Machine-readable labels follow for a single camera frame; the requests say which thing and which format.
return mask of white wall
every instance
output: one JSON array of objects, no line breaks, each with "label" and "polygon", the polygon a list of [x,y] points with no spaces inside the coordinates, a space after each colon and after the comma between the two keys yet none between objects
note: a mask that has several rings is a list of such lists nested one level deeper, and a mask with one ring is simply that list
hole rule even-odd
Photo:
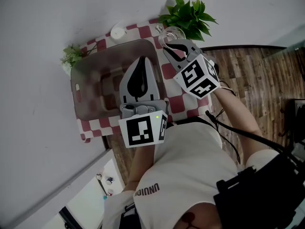
[{"label": "white wall", "polygon": [[50,194],[25,216],[15,220],[5,229],[41,229],[66,206],[94,177],[109,160],[115,159],[111,149],[106,150],[74,175],[60,188]]},{"label": "white wall", "polygon": [[[103,151],[83,144],[68,43],[156,17],[166,0],[0,0],[0,225],[5,227]],[[203,0],[220,25],[205,46],[270,44],[305,24],[305,0]]]},{"label": "white wall", "polygon": [[83,229],[98,229],[104,215],[104,192],[95,178],[66,205]]},{"label": "white wall", "polygon": [[42,229],[65,229],[65,222],[59,214],[50,220]]},{"label": "white wall", "polygon": [[[106,192],[111,189],[113,190],[113,194],[115,195],[123,191],[125,185],[115,159],[111,159],[108,161],[108,163],[104,166],[102,174],[103,176],[101,182]],[[109,177],[113,178],[113,183],[111,185],[106,184],[106,180]]]}]

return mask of black and white marker cube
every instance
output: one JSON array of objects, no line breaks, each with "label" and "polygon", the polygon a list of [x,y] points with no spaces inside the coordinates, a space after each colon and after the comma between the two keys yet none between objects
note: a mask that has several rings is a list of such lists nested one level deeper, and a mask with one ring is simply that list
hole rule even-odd
[{"label": "black and white marker cube", "polygon": [[187,93],[199,99],[220,87],[214,62],[202,54],[176,74],[174,79]]},{"label": "black and white marker cube", "polygon": [[164,142],[167,114],[160,110],[119,120],[126,147],[139,147]]}]

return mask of gray plastic tray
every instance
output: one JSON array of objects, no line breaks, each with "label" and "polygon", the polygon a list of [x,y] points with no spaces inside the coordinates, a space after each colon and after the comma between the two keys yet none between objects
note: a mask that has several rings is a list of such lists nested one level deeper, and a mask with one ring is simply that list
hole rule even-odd
[{"label": "gray plastic tray", "polygon": [[71,88],[76,115],[85,121],[119,115],[120,81],[128,67],[140,56],[153,65],[160,97],[165,89],[154,45],[148,40],[127,42],[89,55],[71,71]]}]

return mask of person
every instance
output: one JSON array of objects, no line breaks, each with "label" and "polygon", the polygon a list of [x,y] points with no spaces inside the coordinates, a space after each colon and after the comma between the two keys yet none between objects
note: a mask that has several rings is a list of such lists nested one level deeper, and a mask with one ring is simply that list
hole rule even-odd
[{"label": "person", "polygon": [[[262,136],[255,118],[237,97],[224,88],[213,93],[233,127]],[[245,167],[260,169],[278,154],[242,135],[239,140]],[[119,229],[125,207],[134,203],[145,229],[220,229],[213,199],[218,194],[216,182],[237,173],[213,126],[199,117],[177,122],[167,128],[163,144],[136,149],[124,191],[105,202],[102,227]]]}]

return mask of white t-shirt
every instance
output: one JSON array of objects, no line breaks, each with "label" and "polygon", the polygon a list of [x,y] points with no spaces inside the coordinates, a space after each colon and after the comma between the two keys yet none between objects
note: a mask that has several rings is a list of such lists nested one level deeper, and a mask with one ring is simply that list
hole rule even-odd
[{"label": "white t-shirt", "polygon": [[[278,153],[254,153],[246,167],[260,169]],[[146,229],[171,229],[192,206],[215,204],[216,182],[237,176],[234,161],[222,150],[219,134],[203,123],[175,125],[155,147],[154,165],[135,192],[126,191],[105,202],[103,229],[118,229],[124,207],[133,201]]]}]

